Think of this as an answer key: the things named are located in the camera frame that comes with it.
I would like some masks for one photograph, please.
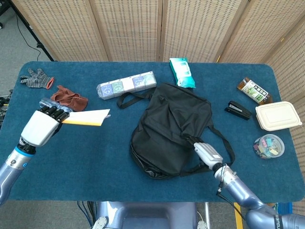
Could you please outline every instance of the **gray carpet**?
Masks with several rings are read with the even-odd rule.
[[[1,96],[7,95],[9,90],[13,89],[20,68],[26,62],[35,61],[38,52],[26,45],[18,31],[16,15],[12,9],[0,16],[0,22],[4,24],[4,28],[0,30]],[[19,26],[29,45],[36,47],[36,41],[21,21]],[[41,52],[39,60],[48,61],[49,59]],[[202,204],[198,204],[198,210],[204,218]],[[229,204],[210,203],[210,218],[212,229],[236,228],[234,211]],[[0,229],[15,228],[88,229],[89,224],[77,208],[76,202],[10,200],[0,208]]]

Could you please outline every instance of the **black stapler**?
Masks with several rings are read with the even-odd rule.
[[[246,108],[241,106],[239,103],[230,101],[229,106],[225,108],[226,112],[229,112],[231,114],[234,114],[240,118],[243,118],[245,120],[249,120],[251,117],[251,112],[248,111]]]

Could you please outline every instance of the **table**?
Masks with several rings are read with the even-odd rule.
[[[304,196],[304,181],[288,129],[274,131],[285,144],[285,153],[275,159],[259,158],[252,149],[255,139],[267,134],[255,118],[257,104],[236,86],[249,77],[275,102],[280,101],[273,70],[264,64],[190,63],[197,88],[194,93],[212,103],[215,128],[231,143],[236,161],[232,169],[264,202],[298,201]],[[140,101],[120,110],[116,99],[102,100],[99,83],[153,71],[157,83],[174,83],[169,63],[164,62],[29,62],[27,69],[42,68],[55,77],[50,90],[33,89],[17,81],[7,116],[0,131],[0,159],[18,143],[22,129],[43,97],[51,97],[63,85],[89,99],[86,110],[110,108],[111,117],[102,126],[64,125],[45,146],[37,148],[11,191],[11,199],[90,201],[221,201],[215,194],[218,182],[212,172],[188,177],[154,180],[131,158],[132,131],[148,105]],[[254,115],[246,121],[224,111],[230,100],[242,104]],[[202,138],[228,160],[220,138],[208,129]]]

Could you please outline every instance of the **printed label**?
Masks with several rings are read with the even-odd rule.
[[[252,80],[247,82],[247,84],[242,88],[242,91],[258,103],[263,101],[268,95],[267,91],[255,84]]]

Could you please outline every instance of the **work glove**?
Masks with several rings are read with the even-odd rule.
[[[51,88],[54,82],[54,77],[48,77],[41,68],[37,69],[37,73],[31,68],[28,69],[28,72],[30,73],[30,76],[22,75],[20,77],[20,83],[25,83],[28,87],[43,87],[45,89]]]

